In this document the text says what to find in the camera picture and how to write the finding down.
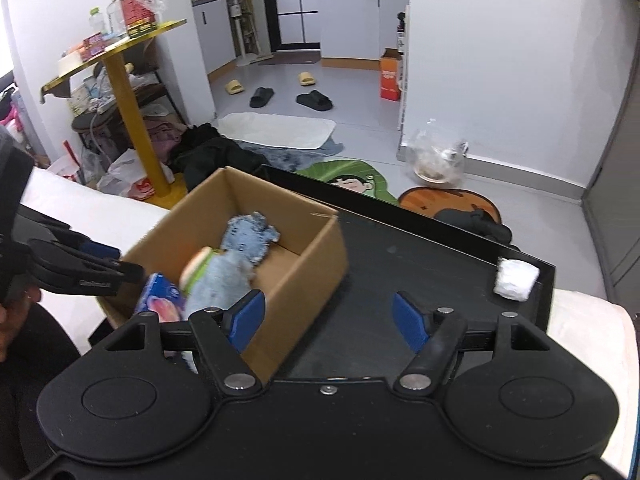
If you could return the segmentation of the person's left hand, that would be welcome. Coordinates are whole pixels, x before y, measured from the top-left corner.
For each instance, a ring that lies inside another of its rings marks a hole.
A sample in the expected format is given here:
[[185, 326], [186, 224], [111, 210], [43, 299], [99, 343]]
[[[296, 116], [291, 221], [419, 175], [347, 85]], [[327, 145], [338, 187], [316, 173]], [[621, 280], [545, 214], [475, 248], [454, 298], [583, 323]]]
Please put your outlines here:
[[10, 344], [14, 341], [24, 326], [30, 307], [41, 300], [41, 290], [36, 286], [29, 286], [20, 299], [2, 304], [0, 322], [0, 361], [4, 362], [8, 355]]

